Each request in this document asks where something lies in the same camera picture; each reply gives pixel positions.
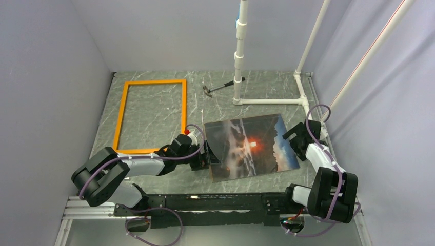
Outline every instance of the canvas print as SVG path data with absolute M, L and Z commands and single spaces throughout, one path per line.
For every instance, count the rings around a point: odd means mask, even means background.
M 207 142 L 220 160 L 210 166 L 214 182 L 299 168 L 280 114 L 204 124 Z

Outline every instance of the vertical pipe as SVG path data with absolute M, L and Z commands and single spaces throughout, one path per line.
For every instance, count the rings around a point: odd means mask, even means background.
M 367 50 L 367 52 L 364 54 L 363 58 L 361 58 L 360 62 L 358 63 L 357 67 L 353 70 L 353 72 L 350 74 L 347 81 L 344 83 L 344 85 L 341 87 L 338 94 L 335 96 L 335 98 L 332 100 L 329 107 L 333 109 L 333 107 L 337 104 L 338 101 L 340 101 L 340 98 L 343 96 L 343 94 L 349 89 L 349 86 L 358 79 L 361 72 L 365 69 L 368 62 L 373 58 L 373 56 L 376 54 L 376 52 L 379 50 L 379 47 L 382 46 L 384 41 L 390 36 L 393 29 L 397 26 L 397 24 L 400 22 L 400 20 L 403 18 L 403 16 L 408 12 L 408 10 L 411 8 L 412 4 L 415 2 L 415 0 L 402 0 L 400 5 L 397 7 L 393 15 L 390 17 L 390 19 L 387 21 L 387 24 L 385 24 L 384 28 L 381 30 L 381 32 L 378 34 L 374 42 L 371 44 L 370 48 Z M 322 116 L 322 120 L 326 117 L 326 112 Z
M 320 24 L 323 21 L 323 17 L 325 16 L 326 10 L 328 9 L 330 0 L 324 0 L 322 4 L 322 8 L 320 9 L 319 15 L 317 16 L 317 19 L 315 20 L 315 24 L 313 27 L 313 30 L 311 31 L 310 38 L 308 39 L 307 46 L 305 47 L 304 53 L 302 54 L 301 61 L 299 62 L 298 68 L 296 69 L 297 73 L 300 73 L 302 70 L 302 66 L 305 63 L 305 60 L 307 59 L 308 53 L 310 52 L 312 43 L 314 42 L 315 36 L 317 35 L 317 32 L 319 31 Z
M 243 52 L 246 37 L 246 25 L 248 15 L 248 0 L 240 0 L 239 19 L 237 20 L 237 49 L 234 53 L 234 104 L 241 104 L 240 102 L 240 88 L 242 86 L 242 68 L 243 68 Z

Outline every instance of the hammer head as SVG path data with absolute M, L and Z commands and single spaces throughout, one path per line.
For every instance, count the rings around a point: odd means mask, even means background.
M 203 90 L 204 90 L 204 94 L 206 94 L 206 95 L 209 96 L 209 97 L 213 97 L 213 96 L 210 94 L 210 90 L 207 89 L 207 86 L 203 86 Z

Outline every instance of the white wall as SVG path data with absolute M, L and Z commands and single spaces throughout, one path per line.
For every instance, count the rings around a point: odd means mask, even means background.
M 110 71 L 70 0 L 1 0 L 0 31 L 0 245 L 53 245 Z
M 330 103 L 400 0 L 353 0 L 314 71 Z M 435 2 L 417 0 L 327 123 L 374 245 L 433 245 Z
M 237 0 L 72 0 L 112 71 L 234 69 Z M 245 68 L 298 66 L 323 0 L 250 0 Z M 350 0 L 333 1 L 307 58 L 313 71 Z

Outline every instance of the gray marble surface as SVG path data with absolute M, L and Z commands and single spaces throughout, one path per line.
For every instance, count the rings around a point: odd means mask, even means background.
M 241 97 L 298 98 L 299 91 L 291 71 L 244 71 Z M 233 71 L 146 71 L 115 74 L 100 121 L 92 155 L 105 146 L 112 146 L 116 120 L 125 81 L 153 79 L 187 79 L 187 123 L 202 126 L 205 122 L 281 113 L 287 129 L 305 118 L 297 105 L 243 105 L 232 103 L 233 88 L 213 92 L 213 98 L 203 93 L 202 86 L 220 86 L 233 79 Z M 302 76 L 305 93 L 314 105 L 311 86 Z M 129 89 L 120 149 L 157 148 L 168 144 L 180 133 L 181 85 L 133 86 Z M 135 182 L 147 193 L 226 193 L 284 191 L 291 183 L 311 186 L 315 171 L 309 161 L 301 162 L 297 170 L 212 183 L 209 171 L 192 172 L 180 165 L 165 176 L 138 176 Z

